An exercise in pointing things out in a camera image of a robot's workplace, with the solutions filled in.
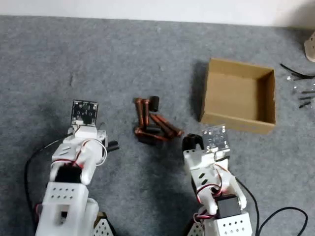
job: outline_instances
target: white plastic bracket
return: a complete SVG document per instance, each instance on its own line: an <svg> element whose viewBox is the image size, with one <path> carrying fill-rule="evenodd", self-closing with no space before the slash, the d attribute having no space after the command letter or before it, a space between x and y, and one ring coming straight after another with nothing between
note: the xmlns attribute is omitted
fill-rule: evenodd
<svg viewBox="0 0 315 236"><path fill-rule="evenodd" d="M80 183L49 182L36 236L91 235L99 207L88 193Z"/></svg>
<svg viewBox="0 0 315 236"><path fill-rule="evenodd" d="M252 226L250 216L243 211L235 215L217 220L205 220L205 236L251 236Z"/></svg>

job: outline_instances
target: gray carpet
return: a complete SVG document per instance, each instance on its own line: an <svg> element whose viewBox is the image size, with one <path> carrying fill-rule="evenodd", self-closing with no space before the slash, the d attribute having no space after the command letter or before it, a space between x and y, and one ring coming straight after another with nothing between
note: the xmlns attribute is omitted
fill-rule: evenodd
<svg viewBox="0 0 315 236"><path fill-rule="evenodd" d="M73 99L99 102L119 151L96 170L90 196L120 236L180 236L197 203L185 176L181 140L157 149L138 143L134 97L159 95L160 111L186 133L198 133L201 91L211 57L251 62L276 70L277 126L269 135L229 130L231 171L254 193L261 220L278 208L309 214L313 235L315 119L298 109L296 90L313 81L288 81L283 62L315 72L303 52L310 31L213 24L0 17L0 235L32 235L23 190L23 167L35 148L64 134ZM30 169L31 197L40 202L48 180L49 148ZM252 226L254 205L248 196ZM298 212L283 212L262 235L295 236Z"/></svg>

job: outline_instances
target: black wire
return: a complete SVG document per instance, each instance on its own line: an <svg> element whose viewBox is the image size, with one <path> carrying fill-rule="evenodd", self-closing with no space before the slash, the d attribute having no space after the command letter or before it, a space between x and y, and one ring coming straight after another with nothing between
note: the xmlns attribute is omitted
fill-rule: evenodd
<svg viewBox="0 0 315 236"><path fill-rule="evenodd" d="M295 70L292 70L291 68L283 65L282 63L280 63L280 66L282 66L284 69L287 69L287 70L293 72L292 75L300 77L301 79L312 79L312 78L315 77L315 75L304 75L304 74L301 74L301 73L299 73L299 72L297 72Z"/></svg>
<svg viewBox="0 0 315 236"><path fill-rule="evenodd" d="M34 230L34 233L36 232L36 216L34 214L34 210L33 210L33 205L32 205L32 201L31 201L31 198L30 198L30 193L29 193L29 181L28 181L28 172L29 172L29 165L31 163L31 161L40 153L42 152L43 150L45 150L46 148L50 147L51 145L63 140L64 138L68 137L72 135L71 134L67 134L65 136L63 136L62 138L59 138L53 142L51 142L50 144L48 145L45 145L44 147L38 149L37 151L35 151L31 156L30 158L26 161L25 163L25 166L24 166L24 190L25 190L25 196L26 196L26 201L28 203L28 208L29 208L29 211L30 211L30 214L31 214L31 219L32 219L32 224L33 224L33 230Z"/></svg>
<svg viewBox="0 0 315 236"><path fill-rule="evenodd" d="M268 222L272 217L274 217L276 214L278 214L278 213L281 212L281 211L289 210L289 209L290 209L290 210L297 210L297 211L299 211L299 212L301 212L301 213L303 213L303 214L305 215L304 225L303 225L302 229L300 230L300 232L299 232L298 235L297 235L297 236L300 236L300 235L303 233L303 231L305 230L306 226L307 226L307 222L308 222L308 220L309 220L309 217L308 217L308 215L306 214L305 211L301 210L300 208L296 208L296 207L292 207L292 206L287 206L287 207L281 208L281 209L279 209L279 210L276 210L274 213L272 213L272 214L261 224L257 236L260 236L260 233L261 233L262 228L267 224L267 222Z"/></svg>
<svg viewBox="0 0 315 236"><path fill-rule="evenodd" d="M256 214L257 214L256 233L255 233L255 235L258 236L260 215L259 215L258 203L256 201L256 198L254 197L253 193L237 177L235 177L235 179L248 192L248 194L252 197L252 199L254 201L255 208L256 208Z"/></svg>
<svg viewBox="0 0 315 236"><path fill-rule="evenodd" d="M303 224L303 227L302 229L300 230L300 232L298 233L297 236L300 236L302 235L302 233L304 232L304 230L306 229L306 226L307 226L307 222L309 220L309 217L307 215L307 213L303 210L301 210L300 208L297 208L297 207L293 207L293 206L287 206L287 207L283 207L279 210L276 210L274 213L272 213L262 224L261 226L259 227L259 209L258 209L258 204L257 204L257 201L256 201L256 198L254 197L254 195L251 193L251 191L238 179L236 178L236 181L248 192L248 194L252 197L254 203L255 203L255 208L256 208L256 213L257 213L257 223L256 223L256 231L255 231L255 236L260 236L261 234L261 230L262 228L268 223L268 221L274 217L276 214L278 214L279 212L281 211L284 211L284 210L297 210L301 213L303 213L305 215L305 221L304 221L304 224Z"/></svg>

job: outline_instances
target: perforated plate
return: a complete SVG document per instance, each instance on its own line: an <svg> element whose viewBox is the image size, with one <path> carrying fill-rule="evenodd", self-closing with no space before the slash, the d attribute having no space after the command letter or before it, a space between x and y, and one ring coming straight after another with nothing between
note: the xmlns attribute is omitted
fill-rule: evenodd
<svg viewBox="0 0 315 236"><path fill-rule="evenodd" d="M252 226L247 212L223 219L211 221L209 229L216 229L218 236L251 236Z"/></svg>
<svg viewBox="0 0 315 236"><path fill-rule="evenodd" d="M93 236L114 236L106 219L100 219L94 228Z"/></svg>
<svg viewBox="0 0 315 236"><path fill-rule="evenodd" d="M61 183L49 182L46 189L46 194L43 203L70 205L77 203L88 195L88 190L85 185L78 183Z"/></svg>
<svg viewBox="0 0 315 236"><path fill-rule="evenodd" d="M187 236L203 236L200 226L194 223Z"/></svg>

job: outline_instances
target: white wire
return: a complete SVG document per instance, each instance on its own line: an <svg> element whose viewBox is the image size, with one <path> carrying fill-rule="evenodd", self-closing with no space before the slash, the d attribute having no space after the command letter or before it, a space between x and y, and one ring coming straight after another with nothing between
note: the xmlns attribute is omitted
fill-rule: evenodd
<svg viewBox="0 0 315 236"><path fill-rule="evenodd" d="M60 163L60 162L71 163L73 161L71 161L71 160L68 160L68 161L67 160L56 160L56 161L53 161L53 163L51 163L50 168L52 168L54 164Z"/></svg>
<svg viewBox="0 0 315 236"><path fill-rule="evenodd" d="M104 155L102 156L101 161L96 164L96 166L101 166L104 164L105 160L107 159L107 149L100 140L98 140L98 139L90 139L90 140L97 141L97 143L100 144L102 146L102 148L104 149Z"/></svg>

